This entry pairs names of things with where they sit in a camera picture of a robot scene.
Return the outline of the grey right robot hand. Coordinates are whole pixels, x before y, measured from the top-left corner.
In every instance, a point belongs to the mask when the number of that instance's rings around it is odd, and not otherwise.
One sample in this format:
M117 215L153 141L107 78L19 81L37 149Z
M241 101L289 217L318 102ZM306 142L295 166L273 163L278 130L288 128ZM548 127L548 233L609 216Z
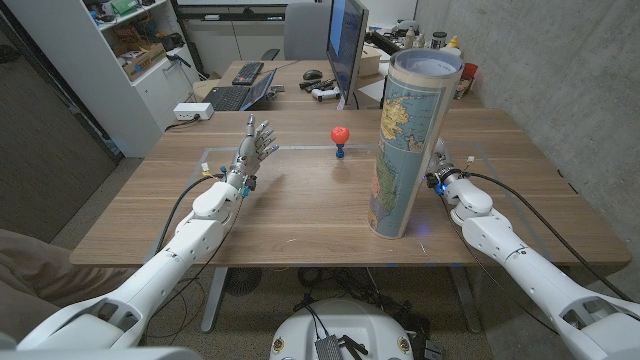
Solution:
M439 138L431 153L430 160L427 167L427 172L435 173L446 163L449 163L449 151L443 139Z

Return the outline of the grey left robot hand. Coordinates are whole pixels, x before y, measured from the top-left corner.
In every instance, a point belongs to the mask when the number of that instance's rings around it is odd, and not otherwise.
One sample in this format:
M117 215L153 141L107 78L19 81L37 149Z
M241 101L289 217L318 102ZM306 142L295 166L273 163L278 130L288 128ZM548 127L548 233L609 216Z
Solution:
M226 175L227 184L240 189L249 177L257 173L261 162L278 150L273 130L268 126L268 120L257 125L255 115L249 115L245 137L236 149Z

